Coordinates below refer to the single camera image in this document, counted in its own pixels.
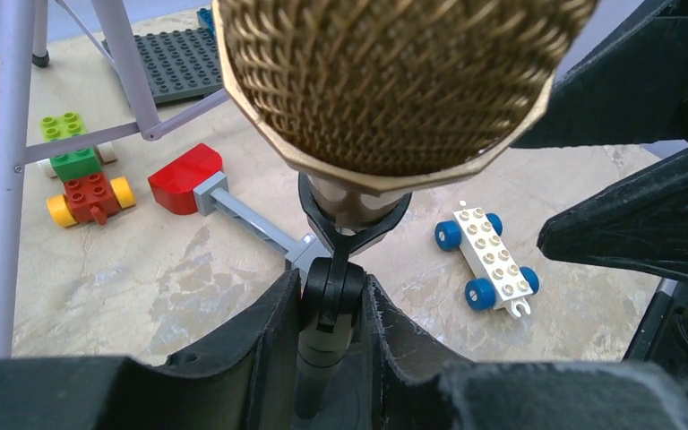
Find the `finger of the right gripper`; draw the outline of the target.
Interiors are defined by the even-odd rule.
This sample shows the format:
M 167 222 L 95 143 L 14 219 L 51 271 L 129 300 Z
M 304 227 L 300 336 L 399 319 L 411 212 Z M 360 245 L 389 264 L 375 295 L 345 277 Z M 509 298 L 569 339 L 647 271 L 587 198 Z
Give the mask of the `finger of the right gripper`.
M 553 87 L 520 149 L 688 142 L 688 1 L 643 1 Z

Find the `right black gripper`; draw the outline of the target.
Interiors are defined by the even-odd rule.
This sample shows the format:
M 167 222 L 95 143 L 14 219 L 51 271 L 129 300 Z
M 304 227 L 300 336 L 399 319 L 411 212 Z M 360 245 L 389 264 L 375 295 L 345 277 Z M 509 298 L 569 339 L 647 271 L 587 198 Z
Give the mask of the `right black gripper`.
M 688 148 L 548 219 L 537 247 L 554 261 L 667 278 L 624 357 L 661 366 L 688 394 Z

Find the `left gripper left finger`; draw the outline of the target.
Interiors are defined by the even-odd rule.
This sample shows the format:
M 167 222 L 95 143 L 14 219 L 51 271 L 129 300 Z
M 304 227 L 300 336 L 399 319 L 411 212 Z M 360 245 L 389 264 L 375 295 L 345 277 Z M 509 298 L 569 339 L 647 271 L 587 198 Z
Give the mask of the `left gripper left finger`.
M 0 429 L 288 429 L 300 277 L 163 365 L 130 357 L 0 359 Z

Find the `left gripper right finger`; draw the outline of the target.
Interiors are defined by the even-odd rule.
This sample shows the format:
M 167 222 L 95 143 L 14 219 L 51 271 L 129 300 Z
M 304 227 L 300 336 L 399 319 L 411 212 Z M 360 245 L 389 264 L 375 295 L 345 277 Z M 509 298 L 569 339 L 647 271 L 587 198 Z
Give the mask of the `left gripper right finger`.
M 688 398 L 656 365 L 474 362 L 407 317 L 374 276 L 362 317 L 377 429 L 688 429 Z

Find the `black microphone stand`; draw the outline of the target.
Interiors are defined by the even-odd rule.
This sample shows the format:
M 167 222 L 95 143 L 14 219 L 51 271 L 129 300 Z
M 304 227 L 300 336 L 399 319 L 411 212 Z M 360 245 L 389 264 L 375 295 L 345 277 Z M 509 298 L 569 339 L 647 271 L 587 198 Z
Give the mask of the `black microphone stand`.
M 329 257 L 312 261 L 300 302 L 302 322 L 294 410 L 298 417 L 309 419 L 321 409 L 325 389 L 347 355 L 361 309 L 366 272 L 351 263 L 349 257 L 395 229 L 409 207 L 412 194 L 402 195 L 372 226 L 345 235 L 323 214 L 314 199 L 308 175 L 298 177 L 298 191 L 302 209 L 315 234 L 331 252 Z

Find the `gold microphone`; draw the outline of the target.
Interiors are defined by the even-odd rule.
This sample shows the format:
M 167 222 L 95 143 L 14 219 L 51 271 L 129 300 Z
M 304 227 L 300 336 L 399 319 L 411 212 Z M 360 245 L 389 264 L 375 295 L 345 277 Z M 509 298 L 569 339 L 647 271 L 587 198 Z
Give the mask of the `gold microphone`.
M 482 171 L 546 112 L 594 1 L 216 1 L 227 93 L 339 228 Z

